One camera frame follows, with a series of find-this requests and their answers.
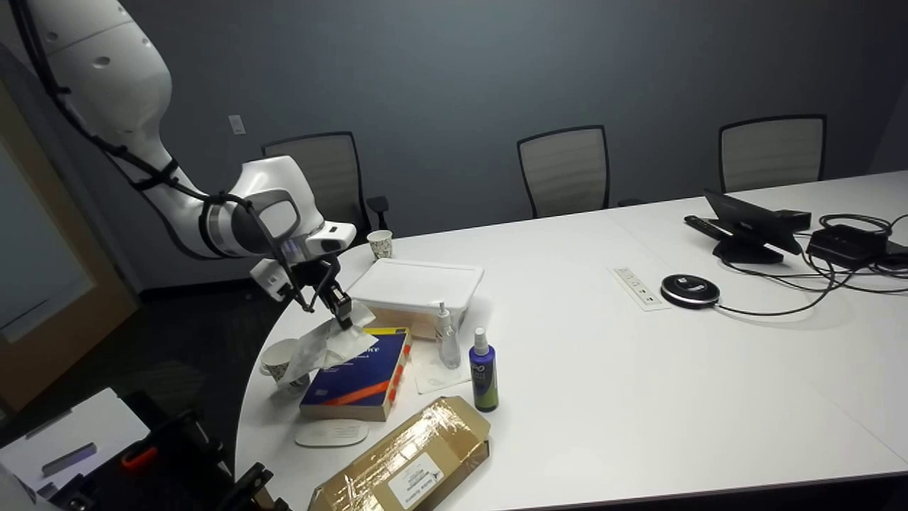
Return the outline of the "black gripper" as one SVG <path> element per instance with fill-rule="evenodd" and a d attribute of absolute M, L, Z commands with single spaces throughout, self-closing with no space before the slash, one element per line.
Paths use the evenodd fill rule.
<path fill-rule="evenodd" d="M 297 260 L 290 268 L 290 296 L 312 313 L 322 303 L 339 329 L 352 327 L 352 299 L 338 283 L 339 263 L 334 255 Z"/>

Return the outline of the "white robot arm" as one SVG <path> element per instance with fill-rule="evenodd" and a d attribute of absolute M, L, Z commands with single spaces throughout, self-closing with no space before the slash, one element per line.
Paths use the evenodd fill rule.
<path fill-rule="evenodd" d="M 290 157 L 240 164 L 230 189 L 204 194 L 160 143 L 172 76 L 118 0 L 7 0 L 23 48 L 57 110 L 99 147 L 192 259 L 258 255 L 251 279 L 305 313 L 322 303 L 339 327 L 352 299 L 338 255 L 348 221 L 319 215 Z"/>

